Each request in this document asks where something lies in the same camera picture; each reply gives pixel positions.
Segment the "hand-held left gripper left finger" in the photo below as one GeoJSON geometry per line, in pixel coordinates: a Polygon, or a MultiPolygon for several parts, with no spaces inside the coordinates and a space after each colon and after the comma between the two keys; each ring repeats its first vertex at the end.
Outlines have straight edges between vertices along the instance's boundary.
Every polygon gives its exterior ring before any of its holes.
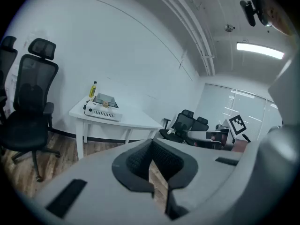
{"type": "Polygon", "coordinates": [[[34,201],[45,208],[71,180],[82,179],[87,184],[63,219],[68,225],[168,223],[151,193],[132,192],[113,175],[114,159],[140,144],[142,141],[132,142],[85,156],[48,182],[34,195],[34,201]]]}

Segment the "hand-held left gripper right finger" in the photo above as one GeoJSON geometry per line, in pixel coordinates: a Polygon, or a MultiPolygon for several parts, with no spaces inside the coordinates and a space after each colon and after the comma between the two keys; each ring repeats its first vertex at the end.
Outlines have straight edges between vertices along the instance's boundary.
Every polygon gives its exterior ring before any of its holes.
{"type": "Polygon", "coordinates": [[[169,192],[169,215],[152,215],[152,219],[229,219],[227,213],[246,186],[242,153],[202,149],[164,139],[152,141],[152,152],[169,192]]]}

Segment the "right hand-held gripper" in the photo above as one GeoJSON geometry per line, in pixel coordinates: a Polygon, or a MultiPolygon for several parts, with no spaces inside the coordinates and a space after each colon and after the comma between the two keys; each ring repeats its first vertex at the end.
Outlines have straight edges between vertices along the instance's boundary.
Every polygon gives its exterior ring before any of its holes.
{"type": "Polygon", "coordinates": [[[238,140],[238,136],[246,131],[246,125],[240,115],[227,118],[222,124],[216,126],[216,131],[188,131],[187,137],[193,140],[212,140],[217,136],[224,150],[232,150],[238,140]]]}

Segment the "white induction cooktop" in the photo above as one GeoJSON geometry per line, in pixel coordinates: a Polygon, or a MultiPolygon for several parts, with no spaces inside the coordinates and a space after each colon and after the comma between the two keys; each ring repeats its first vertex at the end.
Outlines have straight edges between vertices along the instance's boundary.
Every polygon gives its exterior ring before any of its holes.
{"type": "Polygon", "coordinates": [[[84,105],[83,109],[84,114],[88,116],[113,121],[121,121],[122,119],[122,114],[120,113],[117,104],[104,107],[103,104],[90,100],[84,105]]]}

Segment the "person's right forearm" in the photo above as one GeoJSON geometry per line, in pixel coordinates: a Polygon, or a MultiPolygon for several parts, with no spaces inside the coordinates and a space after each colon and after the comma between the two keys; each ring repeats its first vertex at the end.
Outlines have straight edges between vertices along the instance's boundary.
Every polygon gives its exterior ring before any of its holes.
{"type": "Polygon", "coordinates": [[[243,153],[248,145],[248,141],[237,139],[231,151],[243,153]]]}

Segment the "black mesh office chair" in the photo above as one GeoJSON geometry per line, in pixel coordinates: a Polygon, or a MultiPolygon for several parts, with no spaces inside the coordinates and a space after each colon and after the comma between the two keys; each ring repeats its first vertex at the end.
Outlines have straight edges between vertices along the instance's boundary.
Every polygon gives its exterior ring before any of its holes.
{"type": "MultiPolygon", "coordinates": [[[[194,121],[190,131],[207,131],[208,129],[209,129],[208,120],[202,117],[198,117],[194,121]]],[[[195,141],[188,138],[187,136],[185,142],[191,146],[202,147],[202,148],[205,147],[205,142],[195,141]]]]}
{"type": "Polygon", "coordinates": [[[56,44],[43,38],[34,39],[28,53],[20,59],[15,87],[14,111],[0,125],[0,146],[15,151],[12,161],[32,153],[36,181],[42,182],[37,151],[60,152],[47,147],[48,131],[52,129],[54,104],[47,100],[50,86],[59,70],[53,62],[56,44]]]}
{"type": "Polygon", "coordinates": [[[18,51],[14,48],[16,37],[6,36],[0,44],[0,124],[6,120],[4,106],[8,99],[5,82],[7,75],[17,57],[18,51]]]}
{"type": "Polygon", "coordinates": [[[194,112],[190,110],[183,110],[181,113],[178,114],[176,121],[169,129],[174,129],[175,134],[167,134],[167,125],[168,122],[170,122],[170,119],[164,118],[165,121],[165,128],[161,129],[159,132],[162,135],[164,139],[177,142],[177,143],[183,143],[186,138],[187,131],[190,130],[194,123],[194,112]]]}

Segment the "white table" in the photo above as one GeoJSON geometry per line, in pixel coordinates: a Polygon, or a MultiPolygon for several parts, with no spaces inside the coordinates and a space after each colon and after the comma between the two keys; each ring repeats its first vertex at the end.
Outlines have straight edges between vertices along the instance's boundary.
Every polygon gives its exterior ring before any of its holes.
{"type": "Polygon", "coordinates": [[[75,126],[78,158],[84,157],[83,145],[88,138],[95,138],[105,143],[129,143],[131,140],[154,138],[162,125],[153,120],[142,110],[119,102],[121,121],[106,120],[84,114],[84,105],[93,101],[89,96],[83,97],[70,111],[69,116],[75,126]]]}

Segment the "yellow bottle black cap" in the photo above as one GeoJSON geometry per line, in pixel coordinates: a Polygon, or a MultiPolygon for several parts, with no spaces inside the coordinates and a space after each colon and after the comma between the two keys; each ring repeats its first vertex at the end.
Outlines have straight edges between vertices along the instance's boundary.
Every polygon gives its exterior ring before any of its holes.
{"type": "Polygon", "coordinates": [[[90,98],[93,98],[96,88],[97,88],[97,81],[94,81],[93,85],[91,86],[90,92],[89,92],[90,98]]]}

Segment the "white ceiling pipes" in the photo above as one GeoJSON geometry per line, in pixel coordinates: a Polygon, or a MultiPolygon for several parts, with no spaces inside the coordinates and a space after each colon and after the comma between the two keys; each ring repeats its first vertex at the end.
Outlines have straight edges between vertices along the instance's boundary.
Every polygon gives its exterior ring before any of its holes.
{"type": "Polygon", "coordinates": [[[190,37],[203,61],[208,76],[215,75],[214,56],[212,55],[209,42],[204,30],[196,17],[192,8],[185,0],[161,0],[167,7],[179,18],[190,37]]]}

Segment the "ceiling light panel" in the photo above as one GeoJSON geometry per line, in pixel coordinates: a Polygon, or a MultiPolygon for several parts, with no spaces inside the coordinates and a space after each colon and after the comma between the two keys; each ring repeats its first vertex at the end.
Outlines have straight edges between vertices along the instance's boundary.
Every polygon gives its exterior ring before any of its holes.
{"type": "Polygon", "coordinates": [[[284,53],[279,50],[251,43],[237,42],[237,50],[259,53],[279,60],[283,59],[284,57],[284,53]]]}

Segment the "person's eyeglasses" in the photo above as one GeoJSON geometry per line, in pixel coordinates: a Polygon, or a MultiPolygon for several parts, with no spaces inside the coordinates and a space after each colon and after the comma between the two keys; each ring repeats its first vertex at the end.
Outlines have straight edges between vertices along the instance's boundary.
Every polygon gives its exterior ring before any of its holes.
{"type": "Polygon", "coordinates": [[[272,27],[273,13],[272,11],[261,11],[258,13],[260,22],[266,27],[272,27]]]}

